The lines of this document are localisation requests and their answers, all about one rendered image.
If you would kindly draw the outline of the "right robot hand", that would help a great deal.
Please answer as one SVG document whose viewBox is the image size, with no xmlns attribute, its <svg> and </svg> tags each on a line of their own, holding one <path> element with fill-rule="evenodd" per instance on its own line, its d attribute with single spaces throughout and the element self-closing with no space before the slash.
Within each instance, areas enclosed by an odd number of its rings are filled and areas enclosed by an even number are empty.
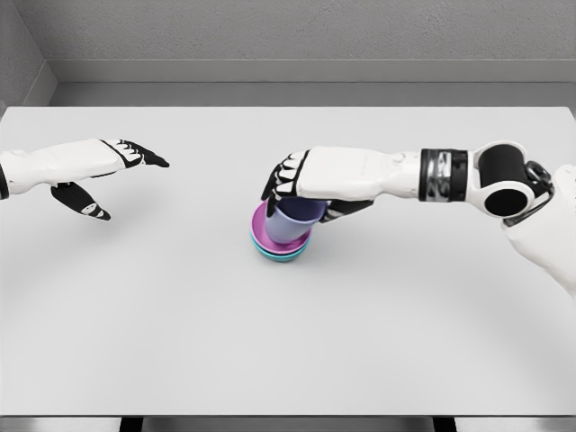
<svg viewBox="0 0 576 432">
<path fill-rule="evenodd" d="M 362 148 L 314 147 L 290 154 L 272 171 L 262 192 L 266 215 L 289 198 L 328 204 L 319 221 L 326 223 L 374 204 L 392 172 L 390 155 Z"/>
</svg>

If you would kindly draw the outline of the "teal bowl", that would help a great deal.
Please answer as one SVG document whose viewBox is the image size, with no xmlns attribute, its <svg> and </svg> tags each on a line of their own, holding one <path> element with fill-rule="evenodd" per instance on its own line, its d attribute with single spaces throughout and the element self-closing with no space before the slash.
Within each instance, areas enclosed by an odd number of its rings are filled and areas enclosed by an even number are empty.
<svg viewBox="0 0 576 432">
<path fill-rule="evenodd" d="M 259 252 L 259 254 L 262 257 L 265 257 L 271 261 L 274 262 L 280 262 L 280 263 L 287 263 L 287 262 L 291 262 L 294 259 L 296 259 L 298 256 L 300 256 L 302 254 L 302 252 L 306 249 L 306 247 L 308 246 L 309 242 L 310 242 L 310 235 L 308 236 L 304 236 L 303 240 L 296 240 L 295 243 L 297 245 L 297 248 L 292 251 L 291 253 L 286 253 L 286 254 L 277 254 L 272 252 L 271 250 L 265 249 L 263 247 L 260 246 L 260 244 L 257 242 L 257 238 L 254 235 L 251 235 L 251 240 L 252 243 L 254 245 L 254 247 L 256 248 L 256 250 Z"/>
</svg>

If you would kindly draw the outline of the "lavender cup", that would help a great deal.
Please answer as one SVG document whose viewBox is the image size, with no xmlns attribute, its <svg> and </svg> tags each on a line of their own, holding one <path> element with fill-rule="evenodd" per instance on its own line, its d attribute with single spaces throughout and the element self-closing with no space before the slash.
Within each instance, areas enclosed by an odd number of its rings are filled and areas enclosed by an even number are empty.
<svg viewBox="0 0 576 432">
<path fill-rule="evenodd" d="M 320 221 L 327 206 L 328 203 L 322 200 L 283 198 L 274 213 L 265 217 L 265 233 L 275 243 L 295 241 Z"/>
</svg>

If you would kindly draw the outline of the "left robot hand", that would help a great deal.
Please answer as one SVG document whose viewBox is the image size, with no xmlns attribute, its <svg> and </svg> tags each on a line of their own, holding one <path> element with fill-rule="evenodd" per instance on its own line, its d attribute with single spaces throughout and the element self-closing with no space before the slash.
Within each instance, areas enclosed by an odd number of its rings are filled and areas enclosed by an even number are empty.
<svg viewBox="0 0 576 432">
<path fill-rule="evenodd" d="M 36 184 L 50 185 L 52 196 L 70 210 L 101 221 L 111 215 L 78 182 L 110 176 L 123 169 L 169 163 L 153 151 L 126 139 L 86 139 L 32 153 Z"/>
</svg>

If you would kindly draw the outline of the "pink bowl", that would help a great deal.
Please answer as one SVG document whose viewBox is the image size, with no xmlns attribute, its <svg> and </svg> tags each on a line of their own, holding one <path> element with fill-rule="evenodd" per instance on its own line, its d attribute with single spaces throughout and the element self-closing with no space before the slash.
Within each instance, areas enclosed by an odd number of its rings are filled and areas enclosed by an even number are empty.
<svg viewBox="0 0 576 432">
<path fill-rule="evenodd" d="M 291 253 L 297 248 L 295 243 L 296 240 L 303 240 L 304 236 L 311 236 L 311 230 L 309 229 L 299 238 L 289 242 L 289 243 L 275 243 L 273 242 L 266 232 L 266 202 L 261 202 L 255 209 L 250 226 L 250 236 L 254 235 L 256 241 L 261 247 L 271 250 L 277 254 Z"/>
</svg>

